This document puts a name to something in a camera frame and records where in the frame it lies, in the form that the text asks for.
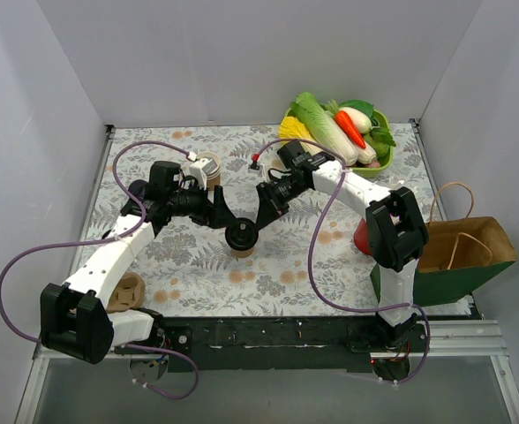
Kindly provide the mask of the black coffee cup lid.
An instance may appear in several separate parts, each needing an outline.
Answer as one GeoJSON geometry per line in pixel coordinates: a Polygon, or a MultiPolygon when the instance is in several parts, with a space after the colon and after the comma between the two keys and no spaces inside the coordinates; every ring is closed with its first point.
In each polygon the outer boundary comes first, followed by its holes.
{"type": "Polygon", "coordinates": [[[245,218],[238,218],[225,229],[225,240],[228,246],[237,252],[245,252],[253,249],[258,241],[259,232],[255,222],[245,218]]]}

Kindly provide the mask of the brown paper coffee cup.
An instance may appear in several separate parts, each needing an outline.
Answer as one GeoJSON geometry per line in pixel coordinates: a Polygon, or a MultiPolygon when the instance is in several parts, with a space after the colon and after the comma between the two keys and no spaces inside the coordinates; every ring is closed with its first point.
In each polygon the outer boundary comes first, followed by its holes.
{"type": "Polygon", "coordinates": [[[244,250],[231,248],[230,251],[231,251],[232,255],[235,256],[236,258],[246,258],[246,257],[249,257],[252,255],[252,253],[254,251],[254,247],[252,246],[252,247],[246,248],[244,250]]]}

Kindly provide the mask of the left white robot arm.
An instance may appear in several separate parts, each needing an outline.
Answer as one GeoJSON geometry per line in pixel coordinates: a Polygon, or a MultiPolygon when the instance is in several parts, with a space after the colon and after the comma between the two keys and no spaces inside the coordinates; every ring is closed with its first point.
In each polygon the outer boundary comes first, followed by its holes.
{"type": "Polygon", "coordinates": [[[236,221],[223,197],[220,163],[212,156],[201,155],[188,170],[156,161],[149,179],[132,182],[128,190],[132,197],[101,246],[62,284],[48,284],[40,297],[42,345],[91,364],[116,346],[136,343],[147,353],[163,347],[159,314],[140,306],[112,311],[110,304],[127,269],[172,217],[188,216],[211,229],[236,221]]]}

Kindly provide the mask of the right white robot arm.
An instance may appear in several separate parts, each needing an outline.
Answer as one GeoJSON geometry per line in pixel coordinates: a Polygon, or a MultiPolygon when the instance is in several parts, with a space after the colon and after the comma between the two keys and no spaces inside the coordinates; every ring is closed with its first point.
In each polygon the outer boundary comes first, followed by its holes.
{"type": "Polygon", "coordinates": [[[414,193],[407,187],[390,190],[358,176],[337,153],[322,148],[311,155],[305,140],[278,140],[277,154],[286,173],[256,186],[259,209],[256,231],[284,216],[290,201],[313,190],[326,193],[359,215],[367,225],[371,257],[380,270],[376,338],[387,351],[406,344],[419,308],[413,302],[414,279],[419,258],[429,240],[414,193]]]}

